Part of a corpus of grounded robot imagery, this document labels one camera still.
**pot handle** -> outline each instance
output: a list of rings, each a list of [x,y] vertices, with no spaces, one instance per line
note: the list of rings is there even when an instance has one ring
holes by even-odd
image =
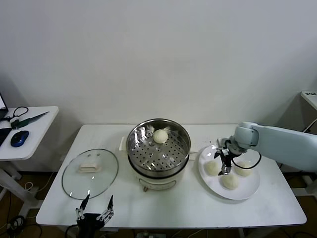
[[[127,141],[127,139],[125,138],[125,136],[123,136],[123,137],[121,138],[121,142],[120,142],[120,146],[119,146],[119,151],[127,151],[126,141]]]

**blue mouse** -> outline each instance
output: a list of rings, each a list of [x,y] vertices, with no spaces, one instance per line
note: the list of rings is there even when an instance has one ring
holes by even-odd
[[[11,145],[13,147],[19,147],[24,144],[26,138],[29,136],[29,131],[22,130],[15,133],[11,139]]]

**white desk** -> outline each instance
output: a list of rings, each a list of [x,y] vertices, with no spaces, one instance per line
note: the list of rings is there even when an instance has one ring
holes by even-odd
[[[9,109],[7,116],[12,116],[13,111],[14,109]],[[29,112],[27,114],[20,117],[20,120],[24,120],[44,112],[49,113],[19,130],[12,130],[0,146],[0,186],[8,188],[14,195],[23,200],[24,204],[19,213],[22,216],[26,216],[30,209],[40,208],[43,201],[34,198],[36,188],[32,191],[33,193],[29,193],[14,180],[20,179],[21,175],[10,165],[9,161],[26,160],[34,154],[42,138],[56,117],[58,107],[31,107],[29,108]],[[9,122],[2,121],[0,123],[0,128],[8,127],[11,127]],[[11,138],[15,133],[21,130],[28,130],[30,134],[22,146],[14,148],[10,145]],[[5,192],[6,189],[3,189],[0,197],[3,196]]]
[[[184,125],[193,148],[203,148],[218,137],[233,134],[235,125]],[[259,190],[245,201],[232,201],[212,192],[200,178],[197,161],[189,161],[183,179],[169,190],[143,192],[134,178],[127,155],[118,150],[121,138],[133,125],[84,125],[71,146],[39,212],[42,225],[76,223],[75,208],[61,186],[62,173],[71,159],[89,149],[105,148],[119,162],[117,178],[101,195],[89,200],[85,212],[100,213],[113,195],[114,217],[109,228],[240,228],[303,224],[306,216],[275,161],[259,164]]]
[[[301,96],[317,110],[317,92],[302,91]]]

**steamed bun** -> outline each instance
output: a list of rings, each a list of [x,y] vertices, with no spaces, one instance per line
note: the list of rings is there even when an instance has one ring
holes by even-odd
[[[237,165],[241,166],[241,167],[244,167],[244,168],[248,168],[248,167],[251,167],[251,164],[250,162],[248,161],[240,161],[237,163]],[[249,176],[250,174],[252,174],[252,169],[251,170],[244,170],[242,168],[239,168],[237,166],[234,166],[234,171],[238,174],[238,175],[241,175],[241,176]]]
[[[157,144],[163,144],[167,141],[167,139],[168,139],[168,134],[165,130],[160,129],[154,132],[153,140]]]
[[[205,163],[206,171],[209,175],[216,176],[220,172],[220,166],[216,161]]]
[[[222,175],[220,180],[222,185],[230,190],[235,190],[239,186],[238,177],[234,174]]]

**perforated steamer insert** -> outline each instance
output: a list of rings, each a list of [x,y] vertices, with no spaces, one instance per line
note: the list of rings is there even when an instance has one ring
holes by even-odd
[[[153,133],[164,129],[168,140],[158,144]],[[137,125],[127,139],[128,158],[132,168],[151,179],[171,177],[186,166],[189,159],[190,137],[178,123],[167,119],[152,119]]]

